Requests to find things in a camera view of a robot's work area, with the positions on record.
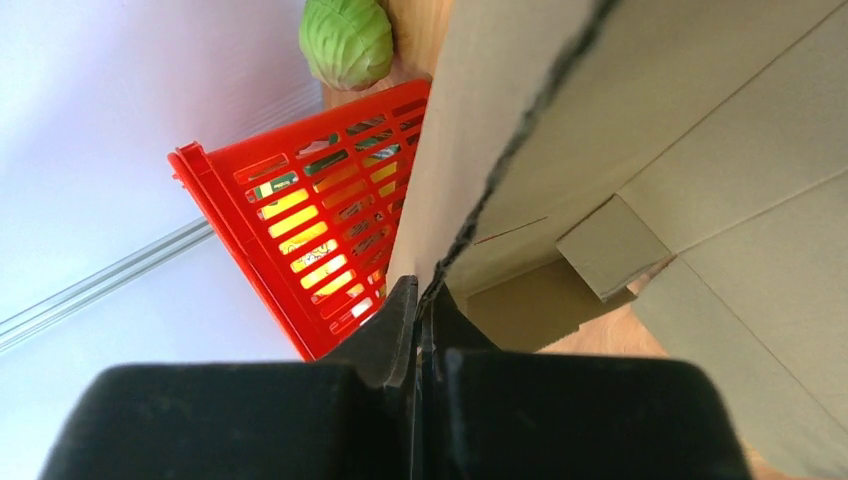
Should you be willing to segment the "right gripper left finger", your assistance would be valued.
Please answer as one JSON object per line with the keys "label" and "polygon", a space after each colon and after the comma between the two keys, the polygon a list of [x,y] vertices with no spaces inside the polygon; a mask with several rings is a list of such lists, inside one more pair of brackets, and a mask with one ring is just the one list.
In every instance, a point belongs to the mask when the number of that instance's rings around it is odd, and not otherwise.
{"label": "right gripper left finger", "polygon": [[416,479],[418,281],[315,362],[124,364],[79,399],[44,479]]}

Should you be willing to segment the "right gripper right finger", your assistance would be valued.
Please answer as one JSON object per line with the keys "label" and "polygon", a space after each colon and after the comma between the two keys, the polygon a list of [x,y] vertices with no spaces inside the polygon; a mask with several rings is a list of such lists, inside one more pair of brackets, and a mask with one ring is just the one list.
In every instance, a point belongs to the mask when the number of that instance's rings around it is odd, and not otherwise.
{"label": "right gripper right finger", "polygon": [[447,290],[423,303],[428,479],[747,479],[697,366],[497,348]]}

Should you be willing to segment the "large brown cardboard box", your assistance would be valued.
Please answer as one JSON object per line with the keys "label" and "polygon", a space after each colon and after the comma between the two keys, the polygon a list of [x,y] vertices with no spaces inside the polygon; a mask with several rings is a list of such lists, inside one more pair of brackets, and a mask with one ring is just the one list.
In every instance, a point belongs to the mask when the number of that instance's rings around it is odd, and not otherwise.
{"label": "large brown cardboard box", "polygon": [[847,5],[457,1],[389,276],[552,260],[744,431],[847,433]]}

